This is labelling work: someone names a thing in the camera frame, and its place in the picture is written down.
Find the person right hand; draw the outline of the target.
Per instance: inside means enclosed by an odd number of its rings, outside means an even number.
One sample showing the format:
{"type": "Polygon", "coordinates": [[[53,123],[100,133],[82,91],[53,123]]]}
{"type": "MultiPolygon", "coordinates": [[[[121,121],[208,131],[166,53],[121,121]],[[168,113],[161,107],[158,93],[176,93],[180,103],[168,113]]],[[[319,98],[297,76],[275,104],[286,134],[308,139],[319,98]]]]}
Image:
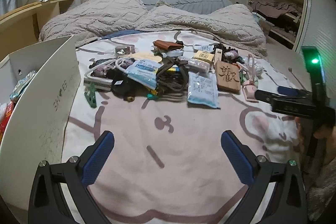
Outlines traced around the person right hand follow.
{"type": "MultiPolygon", "coordinates": [[[[295,122],[297,125],[300,152],[303,153],[304,137],[303,137],[303,129],[302,129],[301,121],[298,117],[296,117],[295,122]]],[[[335,157],[335,127],[329,128],[323,125],[321,126],[320,129],[318,129],[314,133],[314,137],[317,139],[326,139],[326,154],[334,158],[335,157]]]]}

